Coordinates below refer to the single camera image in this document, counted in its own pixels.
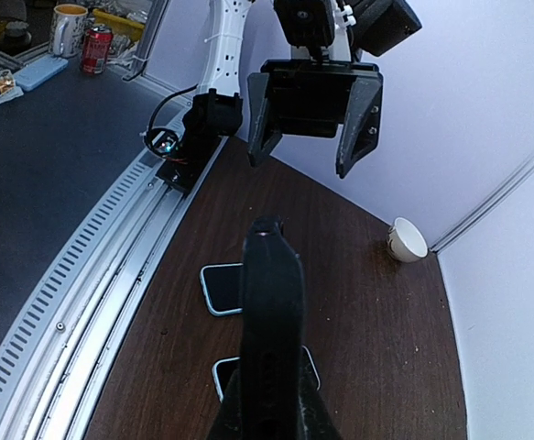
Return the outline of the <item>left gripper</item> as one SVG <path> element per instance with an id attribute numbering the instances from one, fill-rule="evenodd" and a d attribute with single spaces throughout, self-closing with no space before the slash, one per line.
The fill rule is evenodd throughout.
<path id="1" fill-rule="evenodd" d="M 383 77 L 375 64 L 268 60 L 247 84 L 253 168 L 284 135 L 333 138 L 342 126 L 335 168 L 344 179 L 378 144 Z"/>

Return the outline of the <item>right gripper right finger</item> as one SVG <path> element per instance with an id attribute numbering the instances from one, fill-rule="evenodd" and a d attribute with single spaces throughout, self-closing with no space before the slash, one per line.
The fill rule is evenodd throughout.
<path id="1" fill-rule="evenodd" d="M 301 355 L 300 439 L 341 439 L 319 393 L 321 381 L 311 352 L 303 347 Z"/>

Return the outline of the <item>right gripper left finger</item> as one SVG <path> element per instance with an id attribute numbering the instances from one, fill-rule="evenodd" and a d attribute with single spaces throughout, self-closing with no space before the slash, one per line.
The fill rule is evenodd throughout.
<path id="1" fill-rule="evenodd" d="M 228 382 L 223 401 L 206 436 L 207 439 L 243 440 L 247 438 L 244 409 L 247 397 L 242 368 L 238 367 Z"/>

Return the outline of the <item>black phone case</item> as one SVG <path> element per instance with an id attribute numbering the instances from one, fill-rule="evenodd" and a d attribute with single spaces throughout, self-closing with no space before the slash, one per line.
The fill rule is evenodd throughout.
<path id="1" fill-rule="evenodd" d="M 258 217 L 243 246 L 240 411 L 244 439 L 300 437 L 304 321 L 300 258 L 277 216 Z"/>

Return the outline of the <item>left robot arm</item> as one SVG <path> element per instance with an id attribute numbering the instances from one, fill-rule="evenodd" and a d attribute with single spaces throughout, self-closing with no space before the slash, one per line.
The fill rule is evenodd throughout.
<path id="1" fill-rule="evenodd" d="M 266 60 L 240 94 L 241 49 L 253 2 L 212 1 L 209 53 L 186 135 L 232 136 L 249 104 L 247 155 L 266 160 L 286 135 L 340 139 L 335 170 L 345 178 L 378 144 L 383 76 L 378 57 L 421 30 L 406 1 L 276 1 L 278 22 L 291 48 L 288 60 Z"/>

